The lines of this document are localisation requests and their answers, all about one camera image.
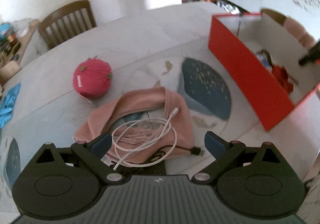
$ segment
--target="blue glove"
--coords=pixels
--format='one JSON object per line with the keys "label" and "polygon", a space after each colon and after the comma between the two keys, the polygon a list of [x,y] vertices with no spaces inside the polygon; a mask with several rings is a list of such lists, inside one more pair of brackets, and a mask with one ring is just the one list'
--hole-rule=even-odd
{"label": "blue glove", "polygon": [[11,88],[0,106],[0,129],[12,118],[14,103],[16,102],[20,87],[21,83]]}

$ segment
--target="chair back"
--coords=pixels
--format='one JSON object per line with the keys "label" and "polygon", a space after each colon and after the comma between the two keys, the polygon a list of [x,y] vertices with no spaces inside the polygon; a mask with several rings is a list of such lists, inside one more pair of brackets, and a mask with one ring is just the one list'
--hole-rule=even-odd
{"label": "chair back", "polygon": [[39,34],[49,49],[96,27],[88,0],[80,0],[61,7],[48,15],[38,26]]}

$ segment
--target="pink knitted ball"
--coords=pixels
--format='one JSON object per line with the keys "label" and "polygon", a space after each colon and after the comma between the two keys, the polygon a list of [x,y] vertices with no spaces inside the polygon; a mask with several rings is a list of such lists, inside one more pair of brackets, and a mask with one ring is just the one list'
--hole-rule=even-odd
{"label": "pink knitted ball", "polygon": [[107,62],[97,58],[79,64],[73,73],[73,87],[85,98],[99,98],[109,89],[112,70]]}

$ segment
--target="open box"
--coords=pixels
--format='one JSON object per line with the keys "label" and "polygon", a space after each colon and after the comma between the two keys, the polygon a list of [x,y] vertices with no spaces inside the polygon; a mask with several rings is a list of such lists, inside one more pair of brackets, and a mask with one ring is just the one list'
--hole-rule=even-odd
{"label": "open box", "polygon": [[[269,131],[284,119],[320,81],[320,66],[300,67],[307,50],[266,14],[212,17],[209,49],[229,72]],[[266,49],[299,85],[288,95],[255,53]]]}

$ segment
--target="pink cloth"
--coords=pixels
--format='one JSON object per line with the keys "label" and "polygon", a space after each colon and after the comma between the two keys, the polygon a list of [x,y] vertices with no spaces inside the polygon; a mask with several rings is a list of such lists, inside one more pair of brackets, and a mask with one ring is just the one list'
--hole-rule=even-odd
{"label": "pink cloth", "polygon": [[316,45],[316,40],[306,31],[303,25],[291,17],[287,17],[283,27],[293,35],[306,49],[311,49]]}
{"label": "pink cloth", "polygon": [[305,33],[299,42],[308,50],[316,45],[315,38],[313,38],[313,36],[311,36],[309,33]]}
{"label": "pink cloth", "polygon": [[283,28],[285,28],[291,35],[293,35],[298,41],[307,32],[302,24],[294,20],[291,17],[287,17],[283,23]]}
{"label": "pink cloth", "polygon": [[[179,111],[171,119],[171,125],[175,128],[178,134],[177,146],[191,149],[194,146],[194,137],[190,112],[185,103],[185,100],[178,93],[170,91],[164,87],[135,90],[122,95],[119,99],[113,100],[97,109],[90,115],[88,120],[74,134],[76,141],[82,140],[90,142],[102,133],[110,131],[112,124],[119,118],[137,112],[158,109],[164,107],[164,117],[169,118],[171,112],[177,107]],[[124,129],[119,129],[115,133],[115,138],[118,137]],[[118,142],[118,145],[127,149],[133,149],[141,145],[145,140],[157,135],[162,131],[162,128],[157,130],[132,127],[123,138]],[[131,163],[144,163],[151,155],[159,148],[174,143],[174,133],[169,131],[155,145],[146,150],[133,153],[126,161]],[[119,151],[120,156],[127,152]],[[167,157],[172,158],[181,154],[190,154],[188,150],[175,148]],[[116,156],[115,148],[112,145],[111,149],[106,154],[110,159]]]}

